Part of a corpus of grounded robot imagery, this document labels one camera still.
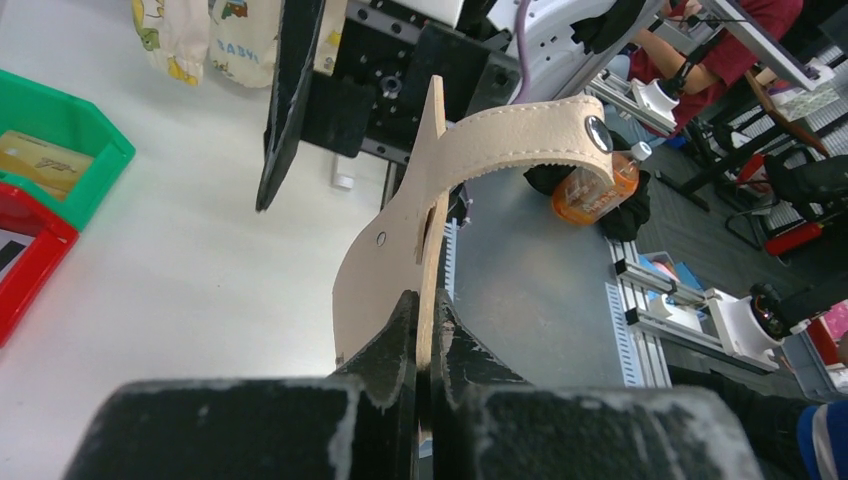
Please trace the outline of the beige card holder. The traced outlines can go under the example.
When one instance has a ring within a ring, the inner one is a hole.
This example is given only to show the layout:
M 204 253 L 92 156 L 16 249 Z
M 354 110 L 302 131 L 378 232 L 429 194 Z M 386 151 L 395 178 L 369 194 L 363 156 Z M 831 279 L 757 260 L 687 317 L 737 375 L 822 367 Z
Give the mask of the beige card holder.
M 352 359 L 387 324 L 401 294 L 420 297 L 416 362 L 430 362 L 437 269 L 449 194 L 505 168 L 567 165 L 613 183 L 611 155 L 589 124 L 602 120 L 588 95 L 501 106 L 449 127 L 441 77 L 432 76 L 399 190 L 349 247 L 332 289 L 335 352 Z

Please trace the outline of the dinosaur print cloth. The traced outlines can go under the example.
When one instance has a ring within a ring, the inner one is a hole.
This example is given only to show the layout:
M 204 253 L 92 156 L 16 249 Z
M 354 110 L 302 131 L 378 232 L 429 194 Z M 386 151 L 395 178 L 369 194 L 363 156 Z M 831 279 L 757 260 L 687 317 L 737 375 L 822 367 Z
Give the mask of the dinosaur print cloth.
M 209 65 L 247 88 L 271 85 L 280 15 L 292 1 L 132 0 L 136 34 L 150 65 L 197 86 Z

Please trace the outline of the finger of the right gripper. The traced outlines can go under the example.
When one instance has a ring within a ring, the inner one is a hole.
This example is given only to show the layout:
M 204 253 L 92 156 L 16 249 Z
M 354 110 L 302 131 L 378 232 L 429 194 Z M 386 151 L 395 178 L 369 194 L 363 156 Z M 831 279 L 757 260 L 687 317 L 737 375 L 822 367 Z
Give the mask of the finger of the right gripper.
M 282 6 L 257 212 L 270 207 L 297 154 L 324 10 L 324 0 L 293 0 Z

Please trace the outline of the gold card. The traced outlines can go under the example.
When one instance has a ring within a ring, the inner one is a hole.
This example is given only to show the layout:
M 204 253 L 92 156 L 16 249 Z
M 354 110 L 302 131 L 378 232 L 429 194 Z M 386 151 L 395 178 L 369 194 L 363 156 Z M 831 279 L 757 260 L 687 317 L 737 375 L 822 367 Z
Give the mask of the gold card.
M 1 170 L 34 182 L 64 201 L 94 158 L 18 131 L 1 135 Z

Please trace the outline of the white cards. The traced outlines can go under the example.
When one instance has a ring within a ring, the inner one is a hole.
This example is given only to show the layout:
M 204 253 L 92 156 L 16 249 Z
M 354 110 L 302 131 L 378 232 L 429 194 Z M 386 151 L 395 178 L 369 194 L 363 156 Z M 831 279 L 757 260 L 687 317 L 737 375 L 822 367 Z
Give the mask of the white cards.
M 32 236 L 1 230 L 1 278 L 11 271 L 33 241 Z

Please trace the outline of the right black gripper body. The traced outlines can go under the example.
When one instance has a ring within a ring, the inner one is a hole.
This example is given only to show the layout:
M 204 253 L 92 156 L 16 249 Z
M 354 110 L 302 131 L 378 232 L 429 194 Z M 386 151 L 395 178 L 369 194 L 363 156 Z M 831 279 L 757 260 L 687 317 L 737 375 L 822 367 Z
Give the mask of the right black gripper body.
M 313 75 L 303 141 L 347 157 L 409 162 L 430 79 L 450 122 L 502 106 L 520 79 L 516 59 L 394 1 L 350 1 L 329 74 Z

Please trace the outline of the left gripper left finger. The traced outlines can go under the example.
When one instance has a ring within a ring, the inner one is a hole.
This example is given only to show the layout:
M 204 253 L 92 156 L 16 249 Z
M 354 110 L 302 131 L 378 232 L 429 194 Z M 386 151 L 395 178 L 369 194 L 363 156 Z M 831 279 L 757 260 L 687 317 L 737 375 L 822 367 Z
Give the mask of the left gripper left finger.
M 419 296 L 325 378 L 148 380 L 118 388 L 69 479 L 413 479 Z

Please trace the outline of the orange bottle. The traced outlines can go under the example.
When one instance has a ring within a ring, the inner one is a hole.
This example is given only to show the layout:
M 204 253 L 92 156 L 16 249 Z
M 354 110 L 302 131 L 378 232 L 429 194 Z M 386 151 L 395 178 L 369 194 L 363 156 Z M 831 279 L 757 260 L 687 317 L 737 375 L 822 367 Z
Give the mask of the orange bottle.
M 640 164 L 653 153 L 645 142 L 624 151 L 614 151 L 611 165 L 614 183 L 605 184 L 591 172 L 575 170 L 554 190 L 553 211 L 577 226 L 588 226 L 619 207 L 634 195 L 639 185 Z

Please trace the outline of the green plastic bin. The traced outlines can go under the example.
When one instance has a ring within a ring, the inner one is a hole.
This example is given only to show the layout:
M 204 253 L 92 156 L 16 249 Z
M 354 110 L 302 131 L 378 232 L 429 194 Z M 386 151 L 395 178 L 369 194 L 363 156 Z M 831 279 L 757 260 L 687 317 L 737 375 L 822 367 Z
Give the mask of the green plastic bin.
M 18 188 L 76 230 L 89 224 L 136 154 L 136 148 L 95 104 L 3 70 L 1 133 L 17 132 L 91 159 L 65 199 L 9 169 L 1 182 Z

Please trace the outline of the person in red shirt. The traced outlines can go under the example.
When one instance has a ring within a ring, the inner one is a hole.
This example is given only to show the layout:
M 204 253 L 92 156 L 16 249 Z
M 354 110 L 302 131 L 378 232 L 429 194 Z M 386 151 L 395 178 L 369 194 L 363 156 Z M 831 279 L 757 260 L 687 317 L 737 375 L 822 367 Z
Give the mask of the person in red shirt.
M 802 1 L 740 1 L 738 5 L 774 39 L 780 40 L 793 26 L 803 10 Z M 666 40 L 647 30 L 640 30 L 631 40 L 637 49 L 628 55 L 617 55 L 608 64 L 610 72 L 625 80 L 649 84 L 670 79 L 684 65 L 685 57 Z M 683 129 L 706 107 L 714 104 L 757 62 L 757 57 L 731 33 L 722 31 L 706 56 L 686 76 L 679 103 L 673 109 L 674 130 L 662 133 L 636 118 L 625 120 L 607 107 L 608 125 L 632 142 L 651 145 L 663 143 Z

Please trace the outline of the red plastic bin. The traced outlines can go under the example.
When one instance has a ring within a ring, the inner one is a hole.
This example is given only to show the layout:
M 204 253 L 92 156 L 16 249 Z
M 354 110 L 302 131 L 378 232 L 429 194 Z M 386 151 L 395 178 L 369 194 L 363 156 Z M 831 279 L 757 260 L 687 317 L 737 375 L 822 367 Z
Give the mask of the red plastic bin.
M 5 183 L 1 185 L 1 230 L 34 237 L 22 258 L 1 278 L 1 344 L 5 345 L 79 232 L 25 190 Z

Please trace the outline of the black cloth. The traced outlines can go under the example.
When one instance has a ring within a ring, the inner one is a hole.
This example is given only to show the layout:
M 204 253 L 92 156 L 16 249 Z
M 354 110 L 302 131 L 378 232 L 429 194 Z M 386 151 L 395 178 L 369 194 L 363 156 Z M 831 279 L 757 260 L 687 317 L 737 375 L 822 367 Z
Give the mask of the black cloth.
M 613 152 L 628 150 L 632 147 L 615 132 L 611 134 L 611 140 Z M 524 173 L 524 177 L 533 189 L 551 198 L 556 187 L 575 170 L 591 172 L 601 179 L 589 169 L 564 165 L 532 167 Z M 600 226 L 606 238 L 619 242 L 636 239 L 639 228 L 650 219 L 649 180 L 650 175 L 640 169 L 639 185 L 634 195 L 594 223 Z

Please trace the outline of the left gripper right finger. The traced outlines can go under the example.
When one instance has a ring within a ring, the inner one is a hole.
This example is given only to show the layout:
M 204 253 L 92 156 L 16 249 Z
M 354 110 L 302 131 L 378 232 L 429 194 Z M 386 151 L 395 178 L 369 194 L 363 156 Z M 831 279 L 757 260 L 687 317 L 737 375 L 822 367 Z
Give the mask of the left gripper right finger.
M 698 388 L 543 388 L 434 300 L 438 479 L 758 479 L 740 422 Z

